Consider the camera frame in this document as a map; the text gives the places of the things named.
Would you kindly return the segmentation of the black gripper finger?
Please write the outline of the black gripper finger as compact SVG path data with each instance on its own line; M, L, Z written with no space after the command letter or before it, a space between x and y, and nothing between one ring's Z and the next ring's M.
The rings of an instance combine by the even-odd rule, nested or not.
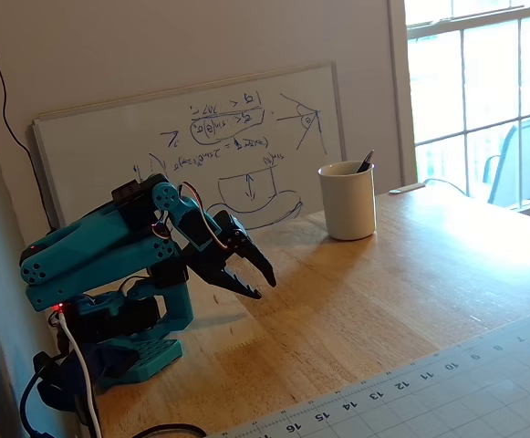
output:
M250 287L227 269L213 271L208 275L208 283L251 299L262 298L262 294L257 289Z
M240 257L248 260L261 272L269 286L275 287L275 272L270 261L235 217L231 217L231 227L232 230L229 234L230 246Z

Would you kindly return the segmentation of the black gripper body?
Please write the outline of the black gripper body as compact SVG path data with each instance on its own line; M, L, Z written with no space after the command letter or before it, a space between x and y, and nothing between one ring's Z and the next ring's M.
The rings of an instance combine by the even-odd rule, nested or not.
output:
M208 283L208 275L213 271L220 269L229 270L227 268L227 260L235 254L234 249L229 244L229 234L232 230L231 217L234 216L225 210L221 210L213 217L221 228L221 233L217 237L227 246L226 249L222 249L214 241L210 241L202 251L195 248L192 244L184 247L186 265L206 283Z

